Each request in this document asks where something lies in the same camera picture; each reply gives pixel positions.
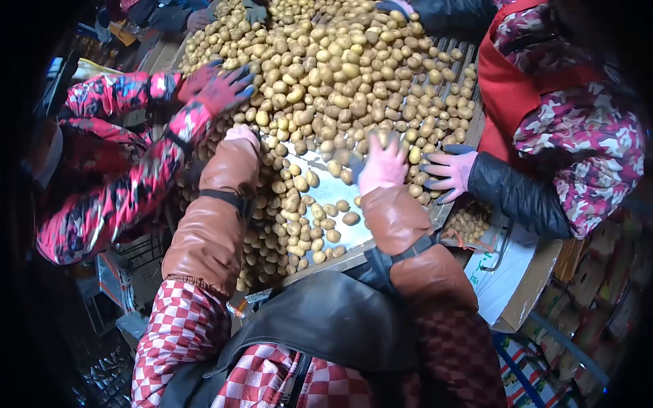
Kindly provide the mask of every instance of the person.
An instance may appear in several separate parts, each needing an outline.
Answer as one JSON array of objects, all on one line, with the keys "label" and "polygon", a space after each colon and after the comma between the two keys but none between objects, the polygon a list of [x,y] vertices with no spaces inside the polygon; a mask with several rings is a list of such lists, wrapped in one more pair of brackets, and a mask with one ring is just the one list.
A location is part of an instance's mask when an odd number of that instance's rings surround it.
[{"label": "person", "polygon": [[370,143],[358,186],[376,266],[307,275],[230,338],[260,159],[245,125],[227,131],[164,257],[132,407],[506,406],[471,284],[403,185],[406,152]]},{"label": "person", "polygon": [[215,21],[215,5],[207,0],[179,0],[163,2],[159,0],[120,0],[120,9],[129,19],[140,27],[149,27],[161,32],[195,33]]},{"label": "person", "polygon": [[486,119],[478,151],[458,146],[421,165],[444,178],[425,187],[451,190],[438,202],[468,191],[542,237],[583,239],[637,186],[643,103],[621,72],[628,64],[611,47],[613,29],[599,29],[583,0],[385,0],[379,8],[416,11],[431,32],[489,26],[479,47]]},{"label": "person", "polygon": [[[44,120],[26,161],[39,191],[38,252],[70,264],[150,229],[178,170],[210,135],[214,118],[249,99],[252,81],[246,67],[224,72],[218,60],[186,80],[174,72],[132,72],[63,88],[58,121]],[[185,106],[157,141],[149,127],[134,133],[109,122],[174,101]]]}]

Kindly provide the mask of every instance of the red checkered jacket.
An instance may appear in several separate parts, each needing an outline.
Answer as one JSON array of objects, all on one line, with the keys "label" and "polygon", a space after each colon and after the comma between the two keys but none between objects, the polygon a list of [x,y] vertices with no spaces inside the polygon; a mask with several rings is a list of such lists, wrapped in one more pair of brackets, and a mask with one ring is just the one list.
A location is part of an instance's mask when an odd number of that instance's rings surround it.
[{"label": "red checkered jacket", "polygon": [[[56,264],[71,264],[136,238],[155,222],[155,211],[183,165],[184,152],[145,125],[134,133],[108,120],[167,103],[181,74],[146,72],[98,76],[68,90],[59,122],[63,152],[47,190],[38,199],[36,248]],[[196,146],[212,115],[189,101],[167,132]]]},{"label": "red checkered jacket", "polygon": [[[250,142],[223,140],[202,171],[200,191],[251,194],[259,178],[259,160]],[[363,196],[361,207],[377,247],[388,254],[403,253],[432,232],[428,215],[405,186],[378,188]],[[225,346],[231,332],[225,304],[235,291],[245,233],[245,221],[227,201],[200,195],[186,209],[163,260],[164,281],[136,351],[134,408],[159,406],[166,386],[182,365],[206,360]],[[505,407],[489,329],[476,314],[477,300],[461,265],[446,248],[434,245],[397,262],[390,278],[414,307],[421,332],[419,356],[427,377],[445,383],[447,396],[455,395],[464,406]],[[290,378],[298,359],[298,353],[280,345],[250,346],[229,373],[212,408],[277,406],[283,391],[293,388],[287,384],[294,382]],[[406,406],[419,402],[419,378],[414,373],[404,378]],[[311,360],[297,407],[372,405],[370,386],[358,371]]]}]

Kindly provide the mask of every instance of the red glove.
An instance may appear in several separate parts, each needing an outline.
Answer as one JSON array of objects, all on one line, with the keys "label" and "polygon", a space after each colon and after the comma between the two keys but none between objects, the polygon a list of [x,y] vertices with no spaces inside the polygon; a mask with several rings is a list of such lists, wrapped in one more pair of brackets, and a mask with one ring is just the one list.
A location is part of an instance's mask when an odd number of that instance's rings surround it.
[{"label": "red glove", "polygon": [[221,65],[222,60],[216,59],[215,61],[211,61],[195,71],[182,83],[182,86],[179,89],[179,93],[177,94],[177,99],[180,102],[188,103],[191,98],[196,97],[197,93],[201,91],[202,88],[205,87],[210,80],[218,75]]},{"label": "red glove", "polygon": [[249,73],[249,65],[223,71],[202,88],[195,100],[213,116],[218,116],[251,98],[255,90],[252,82],[254,74]]}]

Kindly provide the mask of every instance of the glove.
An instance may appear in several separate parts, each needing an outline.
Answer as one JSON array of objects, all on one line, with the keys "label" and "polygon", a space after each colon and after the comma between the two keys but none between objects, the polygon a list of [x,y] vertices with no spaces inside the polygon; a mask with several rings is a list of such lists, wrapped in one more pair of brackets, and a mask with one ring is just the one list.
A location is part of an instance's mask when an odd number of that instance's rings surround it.
[{"label": "glove", "polygon": [[463,144],[448,144],[444,146],[444,151],[452,153],[451,155],[431,153],[426,155],[426,159],[436,165],[419,165],[419,170],[433,176],[447,176],[444,180],[427,181],[424,187],[431,190],[449,190],[446,195],[441,196],[437,203],[446,204],[458,198],[462,193],[468,190],[467,184],[470,180],[471,167],[478,156],[478,152],[469,146]]},{"label": "glove", "polygon": [[233,71],[222,71],[197,94],[196,101],[204,105],[213,116],[230,110],[254,95],[254,74],[249,64]]},{"label": "glove", "polygon": [[254,24],[255,22],[265,24],[265,19],[268,17],[268,11],[265,9],[265,6],[259,6],[252,0],[242,0],[242,3],[243,7],[245,7],[245,19],[250,24]]},{"label": "glove", "polygon": [[410,20],[408,14],[415,12],[413,7],[404,0],[383,0],[380,3],[376,3],[376,8],[388,13],[392,10],[400,11],[406,18],[406,21]]},{"label": "glove", "polygon": [[179,93],[177,94],[177,99],[180,102],[188,103],[188,101],[196,97],[197,93],[201,91],[211,79],[219,74],[221,65],[222,60],[216,59],[195,71],[182,83]]},{"label": "glove", "polygon": [[210,14],[207,9],[197,10],[191,13],[186,20],[186,28],[191,33],[203,30],[207,25],[215,21],[215,16]]},{"label": "glove", "polygon": [[240,124],[234,125],[231,129],[227,131],[227,135],[223,140],[238,140],[238,139],[247,139],[252,146],[254,146],[255,151],[259,151],[261,148],[261,142],[254,133],[249,129],[249,126]]},{"label": "glove", "polygon": [[372,130],[368,133],[370,153],[365,167],[357,178],[361,196],[378,187],[387,189],[404,184],[408,172],[408,164],[406,164],[408,152],[399,149],[399,133],[390,132],[387,147],[383,149],[377,132],[378,130]]}]

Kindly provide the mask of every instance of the pink camouflage sleeve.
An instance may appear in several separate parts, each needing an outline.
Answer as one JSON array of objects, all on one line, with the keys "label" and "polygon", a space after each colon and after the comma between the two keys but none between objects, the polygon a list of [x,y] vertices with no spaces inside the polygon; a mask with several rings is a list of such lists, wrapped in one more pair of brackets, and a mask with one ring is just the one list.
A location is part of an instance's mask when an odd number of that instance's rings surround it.
[{"label": "pink camouflage sleeve", "polygon": [[[212,115],[191,99],[167,132],[195,147],[212,128]],[[88,193],[70,196],[40,222],[36,247],[56,264],[71,264],[104,250],[159,205],[172,187],[185,153],[164,137],[153,143],[128,173]]]}]

